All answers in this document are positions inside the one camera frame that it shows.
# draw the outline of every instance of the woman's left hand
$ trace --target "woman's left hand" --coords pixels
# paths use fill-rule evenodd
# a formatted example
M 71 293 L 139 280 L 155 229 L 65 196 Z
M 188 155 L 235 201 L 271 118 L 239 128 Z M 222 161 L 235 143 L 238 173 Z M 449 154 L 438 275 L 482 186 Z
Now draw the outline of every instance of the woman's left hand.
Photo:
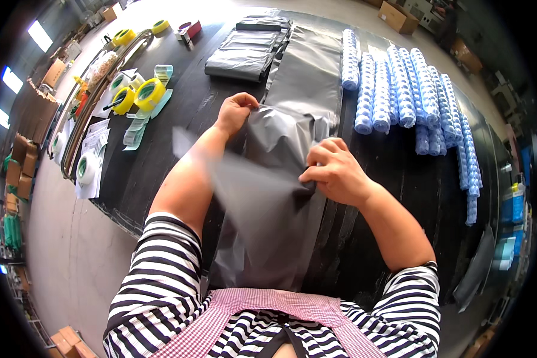
M 225 98 L 219 117 L 213 126 L 219 128 L 228 136 L 232 136 L 240 130 L 244 121 L 251 113 L 251 109 L 258 108 L 257 99 L 247 92 L 240 92 L 234 96 Z

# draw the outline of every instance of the blue plastic-wrapped roll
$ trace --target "blue plastic-wrapped roll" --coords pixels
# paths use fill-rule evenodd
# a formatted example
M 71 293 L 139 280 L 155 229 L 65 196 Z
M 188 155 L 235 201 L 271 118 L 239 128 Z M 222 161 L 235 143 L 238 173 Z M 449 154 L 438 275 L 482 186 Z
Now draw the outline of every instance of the blue plastic-wrapped roll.
M 448 76 L 445 73 L 442 73 L 442 75 L 440 76 L 440 79 L 444 87 L 445 94 L 448 97 L 448 102 L 450 104 L 452 124 L 455 130 L 455 141 L 463 140 L 462 125 L 460 124 L 458 103 L 455 100 L 455 94 L 453 92 L 453 87 L 451 85 L 450 76 Z
M 432 75 L 425 63 L 424 55 L 419 49 L 413 48 L 410 51 L 413 68 L 416 71 L 418 84 L 420 85 L 420 96 L 424 109 L 425 121 L 429 129 L 436 129 L 440 126 L 440 108 L 437 102 L 437 90 L 433 84 Z
M 465 224 L 472 226 L 478 219 L 478 198 L 467 197 L 467 220 Z
M 428 130 L 428 127 L 425 125 L 416 125 L 416 154 L 418 155 L 426 155 L 430 152 Z
M 428 140 L 430 141 L 430 150 L 428 151 L 428 154 L 430 155 L 435 156 L 440 154 L 441 147 L 439 130 L 440 128 L 429 129 L 430 132 L 428 133 Z
M 374 60 L 365 52 L 360 63 L 360 86 L 354 130 L 360 134 L 372 133 L 372 115 L 374 111 Z
M 413 68 L 412 57 L 408 50 L 403 47 L 400 48 L 399 52 L 400 58 L 404 61 L 410 89 L 412 90 L 412 100 L 414 103 L 414 111 L 416 112 L 416 124 L 427 125 L 428 123 L 425 120 L 424 107 L 422 105 L 422 95 L 420 94 L 420 85 L 417 81 L 416 71 Z
M 352 30 L 346 29 L 342 32 L 342 87 L 346 90 L 358 89 L 360 81 L 358 58 L 356 35 Z
M 459 168 L 459 188 L 467 190 L 470 187 L 469 178 L 467 176 L 467 153 L 465 146 L 460 140 L 458 142 L 458 168 Z
M 464 142 L 464 145 L 465 145 L 465 150 L 468 154 L 468 166 L 471 166 L 471 165 L 474 165 L 475 166 L 475 176 L 476 176 L 476 179 L 477 179 L 477 186 L 478 188 L 483 188 L 483 182 L 482 182 L 482 176 L 481 176 L 481 173 L 479 172 L 479 162 L 478 162 L 478 157 L 477 157 L 477 154 L 475 153 L 475 144 L 473 143 L 473 136 L 471 134 L 471 127 L 470 127 L 470 122 L 468 121 L 466 115 L 464 114 L 461 114 L 460 115 L 461 118 L 462 118 L 462 121 L 461 121 L 461 124 L 462 124 L 462 134 L 463 134 L 463 142 Z M 473 154 L 473 159 L 474 159 L 474 163 L 470 163 L 469 162 L 469 154 L 472 153 Z M 473 195 L 475 195 L 477 193 L 477 196 L 479 196 L 479 190 L 475 190 L 475 189 L 471 189 L 473 192 Z
M 412 128 L 416 124 L 416 111 L 412 102 L 412 91 L 408 80 L 408 73 L 396 47 L 388 47 L 386 53 L 388 54 L 388 63 L 396 86 L 396 103 L 399 114 L 398 123 L 404 128 Z
M 445 146 L 444 141 L 444 133 L 442 131 L 442 128 L 437 128 L 437 135 L 440 139 L 440 155 L 446 155 L 447 154 L 447 147 Z
M 444 137 L 445 147 L 455 147 L 455 128 L 451 118 L 450 104 L 447 100 L 447 95 L 443 88 L 440 76 L 437 73 L 437 69 L 434 66 L 428 66 L 432 80 L 436 86 L 437 102 L 440 110 L 440 126 Z
M 398 103 L 396 101 L 396 78 L 390 70 L 390 125 L 398 124 L 400 115 L 398 114 Z
M 390 130 L 390 82 L 385 60 L 374 61 L 374 114 L 372 125 L 378 132 Z

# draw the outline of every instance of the striped shirt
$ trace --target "striped shirt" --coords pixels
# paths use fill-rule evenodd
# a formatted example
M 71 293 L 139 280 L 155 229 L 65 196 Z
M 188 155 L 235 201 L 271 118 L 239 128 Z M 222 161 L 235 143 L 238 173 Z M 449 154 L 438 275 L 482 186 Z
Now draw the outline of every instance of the striped shirt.
M 109 357 L 149 357 L 208 308 L 200 293 L 201 245 L 185 223 L 166 212 L 151 214 L 129 274 L 109 309 L 103 345 Z M 389 357 L 437 355 L 440 312 L 437 265 L 401 270 L 387 282 L 371 312 L 341 301 L 341 311 Z M 256 356 L 284 325 L 308 357 L 347 357 L 332 330 L 279 311 L 245 310 L 233 315 L 210 357 Z

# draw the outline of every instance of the concrete floor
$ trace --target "concrete floor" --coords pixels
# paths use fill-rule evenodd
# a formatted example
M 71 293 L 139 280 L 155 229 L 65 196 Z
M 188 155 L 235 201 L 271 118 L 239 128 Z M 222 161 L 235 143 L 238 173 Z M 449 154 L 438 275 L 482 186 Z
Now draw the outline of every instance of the concrete floor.
M 57 97 L 66 98 L 74 84 L 72 75 L 81 75 L 99 51 L 101 38 L 106 33 L 113 35 L 131 24 L 134 24 L 134 30 L 143 30 L 161 18 L 176 24 L 186 18 L 233 17 L 243 11 L 236 6 L 277 7 L 358 26 L 408 49 L 418 47 L 429 64 L 449 74 L 471 98 L 498 136 L 506 138 L 504 121 L 481 78 L 466 77 L 451 57 L 435 45 L 429 32 L 419 27 L 412 36 L 401 36 L 377 17 L 377 8 L 361 0 L 201 0 L 190 3 L 139 1 L 130 5 L 115 21 L 92 31 L 81 42 L 82 53 L 58 85 Z M 48 158 L 43 159 L 36 176 L 25 231 L 31 294 L 46 330 L 53 334 L 71 325 L 81 331 L 84 340 L 99 356 L 103 356 L 101 336 L 108 307 L 127 274 L 135 239 L 88 200 L 78 200 L 74 185 L 63 180 L 59 166 Z M 440 356 L 458 357 L 463 352 L 473 337 L 473 325 L 485 314 L 488 301 L 480 301 L 460 315 L 464 322 L 460 325 L 453 306 L 442 308 Z

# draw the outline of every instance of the work table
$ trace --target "work table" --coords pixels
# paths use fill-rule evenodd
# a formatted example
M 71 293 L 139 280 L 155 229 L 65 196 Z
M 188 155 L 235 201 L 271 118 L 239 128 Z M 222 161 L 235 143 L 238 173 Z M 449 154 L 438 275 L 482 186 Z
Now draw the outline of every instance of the work table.
M 338 37 L 344 29 L 352 28 L 359 37 L 362 52 L 369 45 L 383 51 L 390 46 L 384 38 L 334 20 L 293 11 L 280 11 L 278 15 L 291 18 L 297 25 L 334 32 Z M 172 127 L 180 126 L 200 135 L 213 124 L 226 97 L 245 91 L 260 100 L 265 91 L 265 82 L 205 75 L 205 61 L 235 23 L 201 22 L 201 25 L 203 29 L 189 45 L 178 41 L 170 32 L 155 37 L 124 66 L 124 69 L 138 68 L 144 78 L 153 77 L 157 64 L 174 67 L 173 77 L 166 86 L 173 89 L 173 96 L 157 118 L 149 122 L 136 151 L 122 151 L 123 135 L 131 119 L 110 115 L 111 132 L 105 150 L 100 197 L 92 202 L 133 235 L 141 234 L 153 197 L 178 161 L 172 153 Z M 478 199 L 478 221 L 472 227 L 464 224 L 466 194 L 459 189 L 455 148 L 449 149 L 446 156 L 418 156 L 414 150 L 415 131 L 399 126 L 393 126 L 388 135 L 379 132 L 359 135 L 353 130 L 357 91 L 344 91 L 337 134 L 346 141 L 366 173 L 386 187 L 424 228 L 439 266 L 440 304 L 450 301 L 485 225 L 489 223 L 497 235 L 499 196 L 511 184 L 498 170 L 508 160 L 500 139 L 457 87 L 455 93 L 461 110 L 470 120 L 484 185 Z M 92 118 L 90 124 L 100 120 Z M 241 131 L 227 149 L 241 153 L 244 141 L 245 134 Z M 214 199 L 203 230 L 204 269 L 212 262 L 223 217 L 224 212 Z M 341 297 L 371 308 L 381 297 L 388 276 L 362 215 L 353 207 L 328 200 L 302 291 Z

